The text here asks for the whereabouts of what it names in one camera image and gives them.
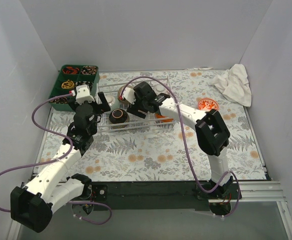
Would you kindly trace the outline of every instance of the robotic arm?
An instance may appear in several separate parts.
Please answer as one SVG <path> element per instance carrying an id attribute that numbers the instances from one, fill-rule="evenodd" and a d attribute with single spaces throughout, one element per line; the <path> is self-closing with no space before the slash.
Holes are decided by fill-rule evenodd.
<path id="1" fill-rule="evenodd" d="M 76 113 L 67 132 L 67 136 L 73 141 L 70 153 L 59 158 L 70 148 L 70 143 L 65 138 L 54 156 L 57 161 L 47 165 L 24 187 L 16 187 L 11 192 L 12 219 L 38 233 L 46 228 L 52 215 L 60 207 L 73 198 L 86 198 L 92 189 L 91 179 L 82 174 L 75 174 L 68 178 L 65 184 L 57 185 L 91 146 L 100 116 L 110 111 L 110 107 L 102 92 L 98 93 L 101 104 L 97 104 L 87 85 L 78 86 L 72 94 L 76 99 L 69 101 L 69 105 Z M 173 99 L 164 93 L 157 95 L 146 82 L 141 82 L 133 89 L 126 88 L 123 97 L 131 103 L 128 112 L 141 118 L 145 118 L 145 113 L 151 112 L 179 119 L 177 104 Z M 210 184 L 214 187 L 220 177 L 228 171 L 226 147 L 230 133 L 216 110 L 204 112 L 183 104 L 179 104 L 179 108 L 185 124 L 196 131 L 198 144 L 208 155 L 212 172 Z M 228 194 L 227 189 L 232 182 L 233 179 L 228 173 L 219 183 L 214 195 L 224 197 Z"/>

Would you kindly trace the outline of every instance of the crumpled white cloth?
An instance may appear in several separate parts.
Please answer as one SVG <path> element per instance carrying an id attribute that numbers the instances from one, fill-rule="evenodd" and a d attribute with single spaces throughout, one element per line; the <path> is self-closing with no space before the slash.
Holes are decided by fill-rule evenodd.
<path id="1" fill-rule="evenodd" d="M 251 106 L 251 91 L 243 64 L 235 64 L 222 75 L 215 76 L 210 85 L 218 88 L 227 100 L 245 107 Z"/>

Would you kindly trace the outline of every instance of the table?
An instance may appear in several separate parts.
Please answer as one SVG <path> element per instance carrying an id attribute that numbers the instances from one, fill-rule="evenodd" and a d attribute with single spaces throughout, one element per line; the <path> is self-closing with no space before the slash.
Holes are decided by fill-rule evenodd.
<path id="1" fill-rule="evenodd" d="M 197 108 L 201 98 L 216 100 L 230 131 L 228 165 L 240 180 L 264 180 L 265 172 L 245 109 L 229 102 L 209 81 L 223 70 L 109 72 L 100 74 L 100 85 L 124 83 L 138 76 L 169 78 L 172 90 L 183 104 Z M 52 110 L 49 129 L 66 134 L 74 113 Z M 193 180 L 182 142 L 180 124 L 98 133 L 84 156 L 64 176 L 85 174 L 92 181 L 187 181 Z M 207 155 L 199 148 L 195 132 L 185 126 L 188 148 L 197 176 L 210 179 Z M 62 137 L 48 133 L 40 161 L 50 160 Z M 34 169 L 38 173 L 43 166 Z"/>

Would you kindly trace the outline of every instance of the wall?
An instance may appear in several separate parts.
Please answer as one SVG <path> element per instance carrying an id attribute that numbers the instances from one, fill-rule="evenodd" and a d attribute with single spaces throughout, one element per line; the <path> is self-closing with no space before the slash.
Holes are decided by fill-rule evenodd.
<path id="1" fill-rule="evenodd" d="M 32 110 L 48 97 L 58 72 L 18 0 L 0 0 L 0 172 L 34 163 L 43 132 L 31 122 Z M 49 108 L 38 112 L 44 125 Z M 0 206 L 10 209 L 10 192 L 32 169 L 0 177 Z M 10 214 L 0 212 L 0 240 Z"/>
<path id="2" fill-rule="evenodd" d="M 241 63 L 261 152 L 270 175 L 281 181 L 292 216 L 292 1 L 272 2 Z"/>
<path id="3" fill-rule="evenodd" d="M 229 68 L 271 0 L 21 0 L 51 59 L 102 71 Z"/>

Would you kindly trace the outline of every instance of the metal rack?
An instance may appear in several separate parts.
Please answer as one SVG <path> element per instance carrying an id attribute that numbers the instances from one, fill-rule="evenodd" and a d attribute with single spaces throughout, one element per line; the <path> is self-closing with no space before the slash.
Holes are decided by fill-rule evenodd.
<path id="1" fill-rule="evenodd" d="M 169 88 L 171 88 L 169 77 L 158 79 L 158 80 L 161 81 L 163 84 L 169 86 Z M 156 87 L 159 84 L 158 82 L 156 82 L 154 80 L 144 79 L 144 80 L 140 80 L 140 81 L 135 81 L 135 82 L 131 83 L 130 86 L 134 87 L 141 82 L 149 83 L 153 89 L 154 89 L 154 87 Z M 124 86 L 125 84 L 126 83 L 121 82 L 121 83 L 102 85 L 102 86 L 98 85 L 98 92 L 103 92 L 105 95 L 114 96 L 117 99 L 117 93 L 118 93 L 119 88 Z M 120 103 L 120 108 L 126 111 L 128 108 L 128 105 Z M 162 129 L 170 129 L 174 126 L 174 124 L 176 122 L 175 120 L 173 120 L 172 122 L 162 122 L 162 120 L 168 120 L 171 118 L 165 117 L 165 118 L 161 118 L 159 120 L 158 118 L 156 118 L 154 113 L 148 113 L 146 115 L 145 119 L 128 113 L 129 119 L 130 119 L 129 122 L 119 123 L 119 124 L 111 124 L 109 121 L 109 115 L 110 115 L 110 112 L 106 112 L 105 114 L 102 115 L 102 117 L 100 119 L 100 123 L 98 124 L 98 132 L 108 133 L 108 132 L 126 131 L 126 130 L 131 130 L 131 129 L 151 127 L 151 126 L 157 126 L 157 127 L 162 128 Z"/>

